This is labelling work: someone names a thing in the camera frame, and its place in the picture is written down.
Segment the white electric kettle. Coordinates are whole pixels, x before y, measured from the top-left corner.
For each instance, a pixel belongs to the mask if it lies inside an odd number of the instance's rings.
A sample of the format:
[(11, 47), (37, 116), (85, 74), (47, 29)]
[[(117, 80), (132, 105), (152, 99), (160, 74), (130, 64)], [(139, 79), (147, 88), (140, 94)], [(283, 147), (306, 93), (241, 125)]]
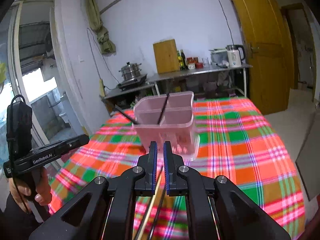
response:
[(227, 45), (227, 56), (230, 67), (241, 67), (246, 58), (245, 49), (242, 45)]

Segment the wooden door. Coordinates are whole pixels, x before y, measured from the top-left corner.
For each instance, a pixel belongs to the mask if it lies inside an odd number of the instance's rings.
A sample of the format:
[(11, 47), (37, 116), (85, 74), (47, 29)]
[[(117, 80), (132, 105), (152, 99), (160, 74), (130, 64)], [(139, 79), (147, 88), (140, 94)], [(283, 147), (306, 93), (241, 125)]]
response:
[(290, 32), (276, 0), (232, 0), (245, 39), (249, 98), (263, 115), (287, 109), (294, 85)]

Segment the dark oil bottle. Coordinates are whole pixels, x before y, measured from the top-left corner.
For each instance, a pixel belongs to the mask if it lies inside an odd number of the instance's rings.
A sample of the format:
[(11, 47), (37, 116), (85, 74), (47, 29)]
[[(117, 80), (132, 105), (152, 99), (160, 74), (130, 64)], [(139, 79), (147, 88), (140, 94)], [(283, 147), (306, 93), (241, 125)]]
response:
[(187, 65), (187, 61), (186, 61), (186, 58), (185, 58), (185, 54), (183, 52), (183, 50), (181, 49), (181, 57), (182, 57), (182, 61), (183, 61), (183, 67), (185, 70), (188, 69), (188, 65)]

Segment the portable gas stove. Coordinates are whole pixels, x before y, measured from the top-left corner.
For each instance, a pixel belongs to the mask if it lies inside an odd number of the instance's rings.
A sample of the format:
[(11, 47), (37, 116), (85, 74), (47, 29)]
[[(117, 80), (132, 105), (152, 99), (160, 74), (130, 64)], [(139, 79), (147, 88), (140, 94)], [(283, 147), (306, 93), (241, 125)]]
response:
[(138, 87), (145, 83), (147, 78), (147, 74), (140, 75), (138, 77), (135, 77), (132, 80), (123, 81), (122, 83), (117, 85), (117, 88), (121, 90), (131, 89)]

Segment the green hanging cloth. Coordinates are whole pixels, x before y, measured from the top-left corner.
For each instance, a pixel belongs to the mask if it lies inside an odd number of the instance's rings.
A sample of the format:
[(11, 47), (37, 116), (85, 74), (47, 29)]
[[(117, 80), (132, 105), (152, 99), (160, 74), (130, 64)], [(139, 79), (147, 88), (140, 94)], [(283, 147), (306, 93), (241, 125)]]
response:
[(96, 0), (86, 0), (86, 11), (89, 26), (97, 36), (102, 54), (116, 52), (116, 45), (110, 40), (108, 30), (104, 27)]

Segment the plaid tablecloth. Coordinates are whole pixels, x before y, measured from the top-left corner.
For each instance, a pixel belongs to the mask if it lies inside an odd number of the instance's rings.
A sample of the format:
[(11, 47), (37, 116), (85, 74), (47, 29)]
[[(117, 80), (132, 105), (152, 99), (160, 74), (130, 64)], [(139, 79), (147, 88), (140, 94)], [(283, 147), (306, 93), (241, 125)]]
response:
[[(297, 239), (305, 224), (302, 187), (285, 145), (259, 109), (246, 98), (230, 98), (196, 101), (193, 112), (200, 147), (189, 166), (208, 177), (228, 177)], [(96, 176), (121, 175), (144, 153), (131, 123), (116, 114), (56, 174), (50, 211)]]

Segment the red lid sauce jar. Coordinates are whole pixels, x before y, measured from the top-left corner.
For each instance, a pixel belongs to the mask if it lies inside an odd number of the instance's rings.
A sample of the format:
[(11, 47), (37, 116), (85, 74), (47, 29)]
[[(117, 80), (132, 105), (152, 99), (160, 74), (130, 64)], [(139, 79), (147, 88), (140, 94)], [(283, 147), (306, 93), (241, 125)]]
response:
[(187, 58), (187, 67), (189, 70), (195, 69), (195, 60), (193, 57), (188, 57)]

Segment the light wooden chopstick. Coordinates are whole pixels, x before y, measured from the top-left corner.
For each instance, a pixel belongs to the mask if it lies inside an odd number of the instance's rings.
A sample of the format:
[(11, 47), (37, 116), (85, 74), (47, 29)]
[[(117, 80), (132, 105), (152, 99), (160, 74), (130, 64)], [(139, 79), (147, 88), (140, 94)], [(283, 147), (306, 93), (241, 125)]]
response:
[(161, 191), (161, 180), (162, 180), (162, 175), (163, 175), (163, 168), (161, 168), (159, 175), (157, 177), (156, 180), (156, 189), (155, 189), (155, 194), (152, 197), (148, 198), (148, 204), (146, 206), (146, 210), (143, 213), (143, 217), (140, 221), (139, 227), (136, 230), (133, 239), (142, 239), (143, 238), (143, 234), (145, 232), (145, 228), (147, 226), (147, 223), (149, 221), (149, 218), (151, 216), (152, 213), (152, 209), (155, 205), (155, 201), (157, 196), (159, 195), (159, 192)]

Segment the black chopstick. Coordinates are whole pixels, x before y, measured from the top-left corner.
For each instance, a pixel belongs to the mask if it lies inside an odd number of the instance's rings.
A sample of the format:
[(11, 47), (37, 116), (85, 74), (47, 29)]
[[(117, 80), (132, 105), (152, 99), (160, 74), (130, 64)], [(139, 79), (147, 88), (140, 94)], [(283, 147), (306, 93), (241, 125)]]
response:
[(166, 98), (165, 98), (164, 103), (163, 103), (163, 107), (162, 107), (160, 115), (159, 115), (159, 119), (157, 120), (157, 125), (160, 125), (160, 123), (161, 123), (165, 108), (166, 108), (167, 103), (168, 103), (169, 96), (170, 96), (170, 92), (167, 92)]
[(131, 116), (127, 115), (119, 106), (114, 105), (113, 103), (106, 101), (106, 104), (108, 104), (112, 109), (119, 112), (122, 116), (124, 116), (127, 120), (131, 121), (134, 125), (139, 125), (139, 123), (133, 119)]
[(156, 227), (156, 225), (157, 225), (157, 220), (158, 220), (158, 218), (159, 218), (159, 214), (160, 214), (160, 211), (161, 211), (161, 208), (162, 208), (162, 205), (163, 205), (163, 200), (164, 200), (165, 194), (166, 194), (166, 188), (164, 187), (164, 189), (163, 189), (163, 191), (162, 191), (161, 198), (160, 198), (159, 205), (158, 205), (158, 207), (157, 207), (156, 215), (155, 215), (155, 217), (154, 217), (154, 220), (153, 220), (153, 223), (152, 223), (150, 232), (149, 232), (149, 234), (148, 234), (147, 240), (151, 240), (151, 239), (152, 239), (153, 233), (154, 233), (154, 231), (155, 231), (155, 227)]

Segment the steel kitchen counter table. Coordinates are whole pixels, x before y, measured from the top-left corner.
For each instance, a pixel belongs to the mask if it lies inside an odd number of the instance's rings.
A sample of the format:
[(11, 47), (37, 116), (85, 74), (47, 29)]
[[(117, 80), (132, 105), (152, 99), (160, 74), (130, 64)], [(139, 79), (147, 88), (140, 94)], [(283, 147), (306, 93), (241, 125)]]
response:
[(208, 78), (210, 74), (214, 74), (214, 76), (217, 76), (220, 72), (232, 72), (236, 70), (242, 71), (243, 75), (243, 84), (244, 88), (241, 89), (235, 85), (231, 87), (231, 89), (237, 90), (241, 95), (244, 97), (248, 96), (247, 92), (247, 69), (251, 69), (253, 66), (250, 64), (243, 63), (240, 67), (227, 67), (222, 68), (216, 65), (209, 65), (208, 67), (200, 68), (200, 69), (192, 69), (192, 70), (179, 70), (176, 72), (169, 72), (169, 73), (163, 73), (163, 74), (154, 74), (152, 77), (148, 78), (148, 82), (155, 85), (157, 94), (159, 95), (158, 91), (158, 83), (159, 82), (165, 82), (165, 84), (168, 86), (170, 81), (180, 81), (182, 79), (192, 79), (199, 81), (200, 83), (204, 83), (204, 79)]

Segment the low steel shelf cabinet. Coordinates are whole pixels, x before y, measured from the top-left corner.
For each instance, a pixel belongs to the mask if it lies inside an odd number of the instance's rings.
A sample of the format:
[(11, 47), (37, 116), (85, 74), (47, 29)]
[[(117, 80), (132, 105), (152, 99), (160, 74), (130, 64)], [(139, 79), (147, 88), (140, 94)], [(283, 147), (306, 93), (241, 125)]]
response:
[(121, 109), (129, 109), (141, 98), (150, 95), (158, 95), (157, 86), (154, 83), (145, 83), (127, 90), (116, 88), (109, 91), (105, 96), (100, 96), (100, 100), (105, 105), (108, 113), (112, 114), (115, 105)]

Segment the pink utensil basket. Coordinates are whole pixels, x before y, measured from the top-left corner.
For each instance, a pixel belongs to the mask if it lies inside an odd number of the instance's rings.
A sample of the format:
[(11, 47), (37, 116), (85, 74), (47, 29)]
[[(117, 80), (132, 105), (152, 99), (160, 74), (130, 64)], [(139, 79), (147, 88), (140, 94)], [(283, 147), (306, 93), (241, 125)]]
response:
[(169, 141), (174, 154), (192, 161), (197, 157), (200, 144), (193, 113), (194, 93), (171, 93), (161, 123), (157, 125), (165, 98), (166, 95), (142, 98), (133, 108), (139, 123), (133, 128), (146, 151), (155, 141), (158, 153), (163, 153), (163, 145)]

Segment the clear plastic container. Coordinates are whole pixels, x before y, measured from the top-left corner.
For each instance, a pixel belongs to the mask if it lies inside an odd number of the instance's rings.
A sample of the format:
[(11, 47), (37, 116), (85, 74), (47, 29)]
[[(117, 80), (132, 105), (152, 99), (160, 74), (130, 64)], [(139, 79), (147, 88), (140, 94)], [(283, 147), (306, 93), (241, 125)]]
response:
[(228, 67), (228, 55), (226, 48), (218, 48), (210, 50), (210, 57), (212, 63), (216, 64), (219, 67)]

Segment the steel steamer pot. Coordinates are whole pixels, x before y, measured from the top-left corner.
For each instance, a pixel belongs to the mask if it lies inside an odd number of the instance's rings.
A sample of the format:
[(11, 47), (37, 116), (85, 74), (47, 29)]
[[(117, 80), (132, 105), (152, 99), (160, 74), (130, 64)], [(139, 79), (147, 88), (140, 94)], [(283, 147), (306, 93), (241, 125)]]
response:
[(140, 63), (127, 62), (125, 66), (121, 67), (120, 73), (124, 81), (133, 80), (141, 75)]

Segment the wooden cutting board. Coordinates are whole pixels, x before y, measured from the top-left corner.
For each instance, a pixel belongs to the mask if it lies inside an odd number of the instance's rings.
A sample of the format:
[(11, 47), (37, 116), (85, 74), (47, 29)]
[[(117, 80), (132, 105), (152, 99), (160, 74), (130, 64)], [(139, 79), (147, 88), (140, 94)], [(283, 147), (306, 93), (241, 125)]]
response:
[(158, 74), (177, 72), (180, 70), (174, 39), (154, 43), (153, 51)]

